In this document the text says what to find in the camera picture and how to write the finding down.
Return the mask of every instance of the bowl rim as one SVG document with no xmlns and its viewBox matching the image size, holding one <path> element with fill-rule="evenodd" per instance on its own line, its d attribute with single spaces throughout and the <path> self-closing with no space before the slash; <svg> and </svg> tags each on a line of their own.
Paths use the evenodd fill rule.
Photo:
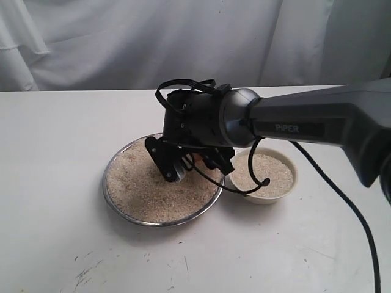
<svg viewBox="0 0 391 293">
<path fill-rule="evenodd" d="M 234 157 L 232 158 L 232 164 L 235 163 L 235 160 L 238 158 L 238 157 L 241 157 L 241 156 L 248 156 L 249 153 L 250 153 L 250 150 L 251 150 L 251 147 L 250 148 L 245 148 L 245 149 L 242 149 L 241 151 L 238 151 Z M 288 194 L 290 194 L 293 189 L 296 187 L 297 183 L 298 183 L 298 170 L 297 170 L 297 167 L 296 165 L 294 164 L 294 162 L 286 155 L 284 155 L 283 153 L 281 153 L 280 151 L 277 151 L 275 149 L 272 149 L 272 148 L 266 148 L 266 147 L 263 147 L 263 146 L 258 146 L 257 149 L 255 150 L 255 154 L 265 154 L 267 156 L 270 156 L 270 157 L 273 157 L 274 159 L 277 159 L 279 161 L 281 161 L 278 157 L 275 157 L 273 156 L 273 154 L 276 154 L 278 155 L 279 157 L 282 157 L 287 163 L 288 165 L 286 164 L 286 162 L 283 162 L 281 161 L 282 163 L 284 163 L 292 172 L 292 175 L 293 175 L 293 184 L 292 186 L 288 189 L 287 192 L 285 192 L 284 194 L 282 195 L 279 195 L 277 197 L 262 197 L 262 196 L 259 196 L 259 195 L 256 195 L 256 194 L 247 194 L 246 197 L 251 197 L 251 198 L 254 198 L 254 199 L 260 199 L 260 200 L 278 200 L 279 198 L 282 198 L 282 197 L 286 197 Z M 238 187 L 238 184 L 235 182 L 235 180 L 232 178 L 232 173 L 230 173 L 228 176 L 230 178 L 230 181 L 232 182 L 232 184 L 235 186 L 236 189 L 240 190 L 239 187 Z"/>
<path fill-rule="evenodd" d="M 162 223 L 154 223 L 154 222 L 147 222 L 147 221 L 143 221 L 143 220 L 139 220 L 139 219 L 136 219 L 136 218 L 133 218 L 129 215 L 126 215 L 124 212 L 122 212 L 116 205 L 115 203 L 112 201 L 111 199 L 111 196 L 109 194 L 109 191 L 108 191 L 108 185 L 107 185 L 107 176 L 108 176 L 108 173 L 109 173 L 109 170 L 111 168 L 111 165 L 113 164 L 113 162 L 118 158 L 118 156 L 120 154 L 122 154 L 124 151 L 126 151 L 129 147 L 131 147 L 134 143 L 136 143 L 137 141 L 141 140 L 141 139 L 146 139 L 147 137 L 149 136 L 156 136 L 156 135 L 161 135 L 161 133 L 154 133 L 154 134 L 150 134 L 150 135 L 147 135 L 147 136 L 143 136 L 143 137 L 140 137 L 130 143 L 128 143 L 127 145 L 125 145 L 123 148 L 121 148 L 112 158 L 111 160 L 109 161 L 109 163 L 107 164 L 105 170 L 104 170 L 104 173 L 103 173 L 103 176 L 102 176 L 102 180 L 101 180 L 101 186 L 102 186 L 102 191 L 103 191 L 103 196 L 104 196 L 104 199 L 106 200 L 106 203 L 108 204 L 108 206 L 114 211 L 116 212 L 118 215 L 120 215 L 122 218 L 124 218 L 125 220 L 131 222 L 131 223 L 134 223 L 134 224 L 137 224 L 137 225 L 140 225 L 140 226 L 152 226 L 152 227 L 168 227 L 168 226 L 177 226 L 177 225 L 181 225 L 181 224 L 184 224 L 184 223 L 188 223 L 189 221 L 191 220 L 194 220 L 195 218 L 199 217 L 200 215 L 202 215 L 204 212 L 206 212 L 207 210 L 209 210 L 210 207 L 212 207 L 212 205 L 215 204 L 215 202 L 217 202 L 217 199 L 219 198 L 221 192 L 222 192 L 222 188 L 221 187 L 217 187 L 216 186 L 216 192 L 214 193 L 214 195 L 212 196 L 211 200 L 204 206 L 202 207 L 201 209 L 199 209 L 198 211 L 194 212 L 193 214 L 185 217 L 185 218 L 182 218 L 182 219 L 179 219 L 179 220 L 175 220 L 175 221 L 170 221 L 170 222 L 162 222 Z M 222 174 L 221 175 L 221 180 L 220 180 L 220 184 L 224 185 L 224 181 L 225 181 L 225 176 Z"/>
</svg>

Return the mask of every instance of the piper logo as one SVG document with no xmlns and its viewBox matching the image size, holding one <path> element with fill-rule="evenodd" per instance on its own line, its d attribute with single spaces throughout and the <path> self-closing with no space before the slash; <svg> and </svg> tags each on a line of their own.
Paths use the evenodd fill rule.
<svg viewBox="0 0 391 293">
<path fill-rule="evenodd" d="M 275 124 L 276 131 L 299 133 L 298 125 Z"/>
</svg>

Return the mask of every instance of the white bowl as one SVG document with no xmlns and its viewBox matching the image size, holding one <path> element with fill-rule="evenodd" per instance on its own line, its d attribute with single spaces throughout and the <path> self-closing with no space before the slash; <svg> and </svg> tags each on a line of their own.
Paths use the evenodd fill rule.
<svg viewBox="0 0 391 293">
<path fill-rule="evenodd" d="M 249 155 L 250 153 L 250 149 L 251 148 L 246 148 L 240 152 L 238 152 L 235 157 L 232 158 L 232 164 L 235 165 L 235 161 L 237 160 L 238 157 L 242 157 L 242 156 L 247 156 Z M 255 204 L 272 204 L 272 203 L 275 203 L 277 202 L 279 199 L 283 198 L 283 197 L 286 197 L 289 193 L 291 193 L 291 191 L 295 188 L 296 186 L 296 183 L 298 181 L 298 171 L 296 169 L 296 166 L 294 165 L 294 163 L 288 158 L 286 157 L 286 155 L 276 151 L 276 150 L 272 150 L 270 148 L 257 148 L 255 150 L 255 154 L 265 154 L 267 156 L 271 156 L 281 162 L 283 162 L 292 172 L 292 175 L 293 175 L 293 184 L 291 186 L 291 188 L 285 192 L 284 194 L 282 195 L 279 195 L 278 197 L 260 197 L 259 195 L 256 195 L 256 194 L 248 194 L 246 197 L 244 197 L 246 200 L 248 201 L 251 201 L 252 203 L 255 203 Z M 235 181 L 233 180 L 232 178 L 232 173 L 229 174 L 229 178 L 230 178 L 230 181 L 232 182 L 232 184 L 240 190 L 240 187 L 239 185 L 237 185 L 235 183 Z"/>
</svg>

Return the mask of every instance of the grain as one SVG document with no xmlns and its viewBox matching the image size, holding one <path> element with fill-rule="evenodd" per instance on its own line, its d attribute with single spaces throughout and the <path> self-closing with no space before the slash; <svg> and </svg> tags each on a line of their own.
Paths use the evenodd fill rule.
<svg viewBox="0 0 391 293">
<path fill-rule="evenodd" d="M 112 163 L 107 174 L 108 194 L 126 215 L 151 223 L 183 219 L 202 209 L 217 187 L 196 171 L 186 172 L 179 183 L 168 183 L 144 147 L 145 138 L 135 141 Z M 219 182 L 218 169 L 197 166 Z"/>
<path fill-rule="evenodd" d="M 248 156 L 239 156 L 233 166 L 232 180 L 240 190 L 249 190 L 257 185 L 250 177 L 247 166 Z M 292 171 L 280 160 L 265 154 L 254 154 L 253 168 L 255 176 L 263 181 L 270 178 L 270 184 L 252 193 L 256 197 L 278 197 L 287 193 L 293 186 Z"/>
</svg>

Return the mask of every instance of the metal bowl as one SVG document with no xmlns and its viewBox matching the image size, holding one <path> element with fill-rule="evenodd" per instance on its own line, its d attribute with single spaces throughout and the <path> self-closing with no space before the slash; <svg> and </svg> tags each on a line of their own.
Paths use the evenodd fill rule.
<svg viewBox="0 0 391 293">
<path fill-rule="evenodd" d="M 161 136 L 161 133 L 158 133 L 158 134 L 151 134 L 149 136 Z M 197 212 L 185 217 L 185 218 L 182 218 L 182 219 L 179 219 L 179 220 L 175 220 L 175 221 L 171 221 L 171 222 L 163 222 L 163 223 L 152 223 L 152 222 L 145 222 L 145 221 L 142 221 L 142 220 L 139 220 L 139 219 L 135 219 L 133 217 L 130 217 L 126 214 L 124 214 L 119 208 L 116 207 L 116 205 L 114 204 L 114 202 L 111 200 L 111 197 L 110 197 L 110 194 L 109 194 L 109 191 L 108 191 L 108 187 L 107 187 L 107 175 L 108 175 L 108 171 L 110 170 L 110 167 L 111 167 L 111 164 L 118 158 L 118 156 L 123 153 L 124 151 L 126 151 L 132 144 L 134 144 L 135 142 L 137 142 L 138 140 L 140 139 L 144 139 L 148 136 L 144 136 L 144 137 L 140 137 L 139 139 L 129 143 L 128 145 L 124 146 L 121 150 L 118 151 L 118 153 L 115 154 L 115 156 L 110 160 L 110 162 L 108 163 L 106 169 L 104 170 L 104 173 L 103 173 L 103 178 L 102 178 L 102 189 L 103 189 L 103 195 L 104 195 L 104 199 L 106 200 L 106 202 L 108 203 L 108 205 L 118 214 L 120 215 L 121 217 L 123 217 L 125 220 L 131 222 L 131 223 L 135 223 L 135 224 L 138 224 L 138 225 L 141 225 L 141 226 L 154 226 L 154 227 L 167 227 L 167 226 L 175 226 L 175 225 L 181 225 L 181 224 L 184 224 L 184 223 L 187 223 L 187 222 L 190 222 L 191 220 L 197 218 L 198 216 L 202 215 L 204 212 L 206 212 L 216 201 L 217 199 L 219 198 L 220 194 L 221 194 L 221 191 L 222 191 L 222 188 L 221 187 L 217 187 L 217 190 L 215 192 L 215 194 L 213 195 L 212 199 L 201 209 L 199 209 Z M 220 184 L 224 184 L 224 176 L 222 175 L 221 176 L 221 180 L 220 180 Z"/>
</svg>

